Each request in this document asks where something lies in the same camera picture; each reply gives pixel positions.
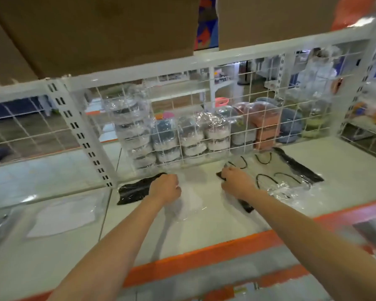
forearm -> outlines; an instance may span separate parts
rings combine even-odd
[[[365,251],[264,191],[247,201],[332,297],[376,300],[376,260]]]
[[[160,201],[144,198],[71,270],[50,301],[115,300],[161,208]]]

cardboard box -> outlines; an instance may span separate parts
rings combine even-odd
[[[36,80],[20,51],[0,26],[0,85]]]
[[[0,24],[40,78],[193,54],[200,0],[0,0]]]
[[[331,30],[339,0],[218,0],[219,48],[287,40]]]

